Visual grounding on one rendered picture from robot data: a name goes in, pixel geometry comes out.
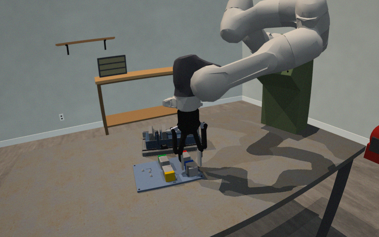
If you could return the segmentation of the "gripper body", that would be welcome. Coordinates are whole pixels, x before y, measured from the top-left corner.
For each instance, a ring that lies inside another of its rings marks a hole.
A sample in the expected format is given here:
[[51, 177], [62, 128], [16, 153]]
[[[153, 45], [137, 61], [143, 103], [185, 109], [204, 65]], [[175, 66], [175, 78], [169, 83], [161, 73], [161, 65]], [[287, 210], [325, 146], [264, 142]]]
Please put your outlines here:
[[196, 127], [196, 130], [198, 130], [199, 126], [201, 125], [201, 122], [199, 121], [199, 109], [191, 112], [183, 112], [178, 110], [178, 129], [184, 133], [185, 127], [187, 126], [189, 128], [188, 135], [194, 134], [192, 130], [192, 126], [194, 125]]

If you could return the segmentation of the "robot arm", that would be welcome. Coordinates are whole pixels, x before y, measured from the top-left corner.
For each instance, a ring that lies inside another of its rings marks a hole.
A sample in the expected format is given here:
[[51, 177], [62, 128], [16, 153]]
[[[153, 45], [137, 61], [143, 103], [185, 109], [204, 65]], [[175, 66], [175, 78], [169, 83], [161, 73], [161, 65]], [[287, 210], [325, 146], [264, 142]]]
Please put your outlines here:
[[[164, 107], [191, 112], [214, 102], [230, 88], [257, 77], [287, 71], [320, 56], [327, 48], [330, 17], [326, 0], [229, 0], [220, 36], [227, 42], [241, 40], [252, 55], [220, 66], [197, 55], [177, 58], [173, 65], [174, 96]], [[294, 27], [285, 34], [265, 28]]]

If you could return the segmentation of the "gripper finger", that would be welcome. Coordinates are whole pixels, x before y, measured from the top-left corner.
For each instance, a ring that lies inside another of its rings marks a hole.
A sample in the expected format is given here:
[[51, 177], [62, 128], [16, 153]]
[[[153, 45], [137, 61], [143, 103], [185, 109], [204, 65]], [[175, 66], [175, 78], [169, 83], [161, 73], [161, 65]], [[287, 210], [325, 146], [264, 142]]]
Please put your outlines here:
[[196, 141], [196, 145], [198, 147], [197, 149], [197, 161], [198, 161], [198, 164], [199, 166], [201, 167], [202, 166], [202, 152], [204, 149], [207, 148], [207, 133], [206, 133], [206, 130], [207, 130], [207, 124], [205, 122], [201, 122], [201, 139], [202, 139], [202, 144], [199, 140], [199, 137], [198, 137], [198, 133], [197, 133], [197, 130], [196, 130], [196, 127], [193, 125], [192, 126], [192, 130], [193, 130], [193, 136], [194, 136], [194, 139]]
[[178, 148], [177, 148], [177, 134], [176, 134], [178, 132], [177, 130], [178, 130], [178, 126], [175, 126], [174, 128], [173, 127], [170, 128], [170, 131], [172, 133], [173, 151], [174, 151], [174, 154], [178, 154], [179, 161], [180, 161], [180, 168], [182, 169], [182, 171], [184, 171], [185, 169], [184, 169], [183, 150], [184, 150], [185, 140], [187, 138], [189, 128], [186, 126], [184, 133], [181, 132]]

